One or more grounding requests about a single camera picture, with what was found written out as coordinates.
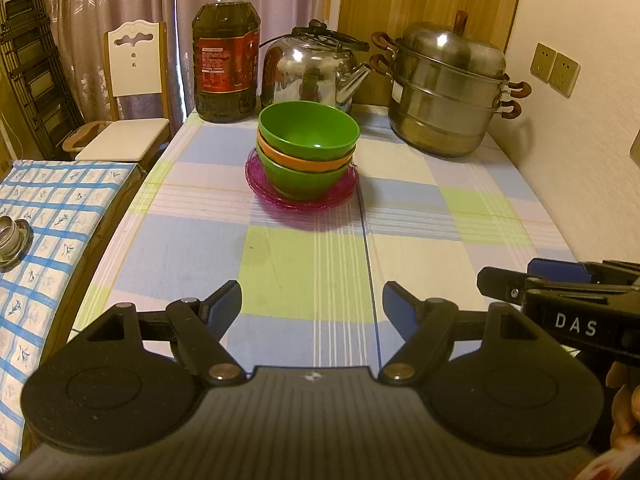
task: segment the screw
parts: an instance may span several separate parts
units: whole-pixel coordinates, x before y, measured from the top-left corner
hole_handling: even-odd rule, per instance
[[[219,381],[230,381],[240,375],[240,368],[231,363],[219,363],[209,368],[209,375]]]
[[[387,379],[405,381],[415,375],[415,368],[407,363],[393,363],[385,366],[382,372]]]

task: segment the purple curtain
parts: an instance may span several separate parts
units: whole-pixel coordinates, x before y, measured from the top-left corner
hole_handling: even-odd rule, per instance
[[[87,121],[110,118],[102,61],[104,33],[138,19],[167,22],[172,129],[177,131],[194,107],[191,22],[207,0],[45,1],[63,66]],[[264,41],[319,16],[322,0],[249,1],[260,14]],[[162,116],[158,96],[121,98],[119,106],[121,117],[127,119]]]

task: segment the red label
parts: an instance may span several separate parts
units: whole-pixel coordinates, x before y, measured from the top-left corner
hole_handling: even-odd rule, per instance
[[[241,38],[200,38],[200,90],[237,92],[258,82],[260,29]]]

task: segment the hand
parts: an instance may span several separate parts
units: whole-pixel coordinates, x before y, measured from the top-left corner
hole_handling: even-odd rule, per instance
[[[620,388],[611,405],[611,447],[615,447],[616,442],[621,439],[640,444],[640,434],[636,428],[640,421],[640,386],[632,391],[629,367],[613,363],[607,374],[606,384],[609,388]]]

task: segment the pot lid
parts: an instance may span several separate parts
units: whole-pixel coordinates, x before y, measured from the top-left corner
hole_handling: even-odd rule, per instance
[[[405,29],[401,44],[408,50],[460,70],[503,78],[506,68],[503,52],[489,43],[464,38],[467,19],[468,14],[459,10],[453,28],[414,22]]]

